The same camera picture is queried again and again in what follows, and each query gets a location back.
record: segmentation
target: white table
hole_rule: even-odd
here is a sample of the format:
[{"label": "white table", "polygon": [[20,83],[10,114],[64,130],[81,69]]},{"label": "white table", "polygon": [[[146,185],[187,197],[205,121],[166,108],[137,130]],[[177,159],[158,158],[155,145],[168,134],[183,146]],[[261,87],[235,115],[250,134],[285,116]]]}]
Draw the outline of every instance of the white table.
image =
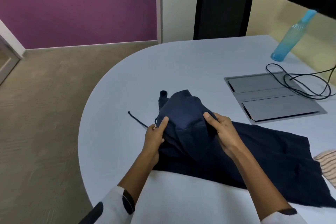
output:
[{"label": "white table", "polygon": [[[115,65],[91,93],[79,128],[79,164],[91,203],[97,204],[117,185],[142,149],[145,129],[128,111],[150,125],[159,112],[161,90],[170,97],[188,89],[210,110],[249,123],[223,78],[265,72],[277,44],[267,35],[173,42],[141,50]],[[312,72],[292,54],[281,65],[288,72]],[[313,88],[321,89],[310,80],[306,79]],[[320,104],[328,114],[261,126],[307,136],[313,155],[335,149],[336,98]],[[336,189],[328,186],[336,198]],[[293,206],[308,223],[335,223],[336,209]],[[259,220],[246,190],[153,171],[132,223],[257,224]]]}]

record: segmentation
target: black and white shirt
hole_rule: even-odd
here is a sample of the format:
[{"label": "black and white shirt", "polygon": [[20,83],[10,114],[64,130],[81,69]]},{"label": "black and white shirt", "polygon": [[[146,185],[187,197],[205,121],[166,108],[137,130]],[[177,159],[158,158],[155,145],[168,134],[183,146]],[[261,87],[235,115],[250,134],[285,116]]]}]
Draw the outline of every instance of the black and white shirt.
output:
[{"label": "black and white shirt", "polygon": [[[114,187],[79,224],[130,224],[135,210],[132,196],[122,187]],[[261,224],[307,224],[292,209],[275,212],[266,217]]]}]

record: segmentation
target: dark blue garment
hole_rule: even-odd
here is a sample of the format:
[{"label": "dark blue garment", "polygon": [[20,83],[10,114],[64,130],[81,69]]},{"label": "dark blue garment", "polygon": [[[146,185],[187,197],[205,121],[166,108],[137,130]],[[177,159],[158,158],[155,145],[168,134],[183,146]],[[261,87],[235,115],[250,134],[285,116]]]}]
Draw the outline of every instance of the dark blue garment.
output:
[{"label": "dark blue garment", "polygon": [[[169,117],[165,142],[159,148],[160,159],[155,170],[174,172],[244,188],[243,179],[233,161],[222,150],[216,130],[207,124],[203,113],[208,110],[188,90],[167,98],[161,91],[160,125]],[[232,122],[242,141],[256,158],[266,175],[292,203],[315,207],[334,207],[320,164],[313,160],[307,137]]]}]

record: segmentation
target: striped fabric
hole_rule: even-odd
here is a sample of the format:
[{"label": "striped fabric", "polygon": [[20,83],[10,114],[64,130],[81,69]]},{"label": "striped fabric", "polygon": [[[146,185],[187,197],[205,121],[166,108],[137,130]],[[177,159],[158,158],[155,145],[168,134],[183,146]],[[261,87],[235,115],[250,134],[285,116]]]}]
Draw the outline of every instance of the striped fabric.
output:
[{"label": "striped fabric", "polygon": [[336,150],[324,151],[314,159],[320,163],[324,177],[336,188]]}]

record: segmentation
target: chair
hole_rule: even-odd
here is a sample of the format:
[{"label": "chair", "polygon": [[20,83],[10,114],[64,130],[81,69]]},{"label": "chair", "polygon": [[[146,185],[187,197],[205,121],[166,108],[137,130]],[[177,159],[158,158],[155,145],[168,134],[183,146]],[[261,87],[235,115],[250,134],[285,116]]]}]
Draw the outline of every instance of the chair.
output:
[{"label": "chair", "polygon": [[197,0],[194,40],[245,36],[252,0]]}]

